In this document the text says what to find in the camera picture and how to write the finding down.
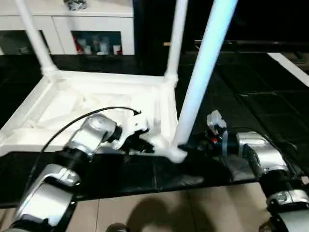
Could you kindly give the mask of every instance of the black tile floor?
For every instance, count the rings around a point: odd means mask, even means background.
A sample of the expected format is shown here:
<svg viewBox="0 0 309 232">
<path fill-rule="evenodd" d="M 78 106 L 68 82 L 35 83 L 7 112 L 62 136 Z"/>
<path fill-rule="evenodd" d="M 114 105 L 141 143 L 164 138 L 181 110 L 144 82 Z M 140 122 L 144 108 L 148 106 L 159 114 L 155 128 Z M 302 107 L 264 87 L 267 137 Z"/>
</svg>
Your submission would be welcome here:
<svg viewBox="0 0 309 232">
<path fill-rule="evenodd" d="M 133 56 L 54 56 L 63 70 L 143 74 Z M 178 115 L 194 67 L 194 56 L 181 57 L 176 87 Z M 152 75 L 163 75 L 165 66 L 154 64 Z M 41 77 L 33 56 L 0 56 L 0 97 L 3 125 Z M 221 54 L 205 94 L 194 132 L 204 131 L 206 115 L 218 109 L 228 126 L 266 132 L 287 158 L 309 174 L 309 88 L 267 54 Z M 284 142 L 297 146 L 290 149 Z M 20 199 L 37 153 L 13 152 L 0 158 L 0 207 L 15 206 Z M 50 163 L 43 156 L 35 172 Z M 98 156 L 78 196 L 79 200 L 218 186 L 253 181 L 247 164 L 232 160 L 237 178 L 230 182 L 227 170 L 215 160 L 190 154 L 175 165 L 165 158 Z"/>
</svg>

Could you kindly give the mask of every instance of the white panel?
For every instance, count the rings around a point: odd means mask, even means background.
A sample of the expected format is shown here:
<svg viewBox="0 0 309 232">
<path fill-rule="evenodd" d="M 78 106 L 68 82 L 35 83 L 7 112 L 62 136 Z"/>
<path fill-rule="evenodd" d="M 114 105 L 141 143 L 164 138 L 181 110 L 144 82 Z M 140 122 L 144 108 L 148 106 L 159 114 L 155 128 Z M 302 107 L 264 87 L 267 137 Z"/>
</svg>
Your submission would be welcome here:
<svg viewBox="0 0 309 232">
<path fill-rule="evenodd" d="M 77 54 L 72 30 L 120 31 L 123 54 L 134 54 L 133 18 L 55 16 L 53 20 L 65 54 Z"/>
<path fill-rule="evenodd" d="M 19 15 L 15 1 L 0 2 L 0 15 Z M 27 5 L 34 16 L 133 17 L 132 0 L 87 0 L 88 7 L 80 11 L 69 11 L 63 0 L 27 0 Z"/>
<path fill-rule="evenodd" d="M 43 31 L 52 54 L 64 54 L 54 22 L 50 16 L 35 16 L 34 24 Z"/>
</svg>

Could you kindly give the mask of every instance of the floor tile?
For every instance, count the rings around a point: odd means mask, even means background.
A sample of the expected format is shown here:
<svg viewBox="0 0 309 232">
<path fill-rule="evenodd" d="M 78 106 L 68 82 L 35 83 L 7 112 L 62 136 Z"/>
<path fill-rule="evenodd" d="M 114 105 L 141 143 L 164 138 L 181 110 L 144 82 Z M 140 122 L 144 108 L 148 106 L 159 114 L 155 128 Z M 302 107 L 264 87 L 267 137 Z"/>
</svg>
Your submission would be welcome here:
<svg viewBox="0 0 309 232">
<path fill-rule="evenodd" d="M 123 223 L 131 232 L 193 232 L 186 191 L 102 199 L 97 232 Z"/>
<path fill-rule="evenodd" d="M 297 116 L 258 115 L 270 134 L 280 134 L 285 139 L 306 137 L 309 134 L 308 126 Z"/>
<path fill-rule="evenodd" d="M 238 59 L 242 64 L 264 65 L 274 63 L 274 59 L 265 53 L 237 53 Z"/>
<path fill-rule="evenodd" d="M 252 65 L 256 73 L 273 90 L 307 90 L 308 87 L 289 73 L 283 66 L 273 63 Z"/>
<path fill-rule="evenodd" d="M 78 202 L 66 232 L 95 232 L 99 200 Z"/>
<path fill-rule="evenodd" d="M 245 65 L 220 65 L 218 69 L 221 78 L 238 93 L 272 90 L 254 70 Z"/>
<path fill-rule="evenodd" d="M 216 64 L 239 64 L 239 58 L 234 52 L 221 52 Z"/>
<path fill-rule="evenodd" d="M 275 93 L 242 95 L 241 98 L 256 114 L 295 114 L 295 110 Z"/>
<path fill-rule="evenodd" d="M 14 221 L 15 209 L 1 209 L 0 210 L 0 231 L 3 231 Z"/>
<path fill-rule="evenodd" d="M 280 93 L 289 104 L 294 107 L 300 114 L 308 115 L 309 105 L 304 104 L 309 98 L 309 91 Z"/>
<path fill-rule="evenodd" d="M 269 214 L 257 183 L 189 190 L 196 232 L 256 232 Z"/>
</svg>

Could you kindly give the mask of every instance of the black cable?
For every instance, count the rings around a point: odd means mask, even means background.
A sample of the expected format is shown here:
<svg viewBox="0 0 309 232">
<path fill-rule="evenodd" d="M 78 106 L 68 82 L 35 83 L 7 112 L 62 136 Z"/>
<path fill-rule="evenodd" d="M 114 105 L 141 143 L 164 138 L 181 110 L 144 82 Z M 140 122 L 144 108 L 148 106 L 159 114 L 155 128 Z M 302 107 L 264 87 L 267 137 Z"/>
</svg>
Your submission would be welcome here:
<svg viewBox="0 0 309 232">
<path fill-rule="evenodd" d="M 38 162 L 42 156 L 42 154 L 44 153 L 44 151 L 46 150 L 46 148 L 50 145 L 50 143 L 58 136 L 60 135 L 65 129 L 67 129 L 69 126 L 71 126 L 72 124 L 74 124 L 75 122 L 85 118 L 85 117 L 88 117 L 90 115 L 93 115 L 95 113 L 99 113 L 99 112 L 102 112 L 102 111 L 105 111 L 105 110 L 112 110 L 112 109 L 124 109 L 124 110 L 131 110 L 133 111 L 134 115 L 138 115 L 140 114 L 139 111 L 137 110 L 134 110 L 132 108 L 129 108 L 129 107 L 125 107 L 125 106 L 110 106 L 110 107 L 105 107 L 105 108 L 101 108 L 101 109 L 97 109 L 97 110 L 94 110 L 94 111 L 91 111 L 87 114 L 84 114 L 76 119 L 74 119 L 73 121 L 71 121 L 70 123 L 68 123 L 67 125 L 65 125 L 63 128 L 61 128 L 56 134 L 54 134 L 53 137 L 51 137 L 51 139 L 44 145 L 44 147 L 42 148 L 41 150 L 41 153 L 37 156 L 36 160 L 34 161 L 34 165 L 32 166 L 32 169 L 30 171 L 30 174 L 29 174 L 29 178 L 28 178 L 28 181 L 26 183 L 26 187 L 25 187 L 25 191 L 24 191 L 24 194 L 25 192 L 27 191 L 27 189 L 29 188 L 29 185 L 32 181 L 32 177 L 33 177 L 33 174 L 37 168 L 37 165 L 38 165 Z"/>
</svg>

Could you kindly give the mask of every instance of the shelf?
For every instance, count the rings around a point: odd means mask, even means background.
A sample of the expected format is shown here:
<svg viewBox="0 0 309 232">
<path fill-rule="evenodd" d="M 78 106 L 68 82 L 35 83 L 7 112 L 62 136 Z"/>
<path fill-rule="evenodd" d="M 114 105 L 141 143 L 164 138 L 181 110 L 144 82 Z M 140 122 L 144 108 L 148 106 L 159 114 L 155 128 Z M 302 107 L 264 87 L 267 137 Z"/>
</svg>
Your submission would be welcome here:
<svg viewBox="0 0 309 232">
<path fill-rule="evenodd" d="M 87 0 L 88 8 L 69 11 L 63 0 L 26 0 L 35 16 L 133 17 L 132 0 Z M 19 15 L 14 0 L 1 0 L 0 16 Z"/>
</svg>

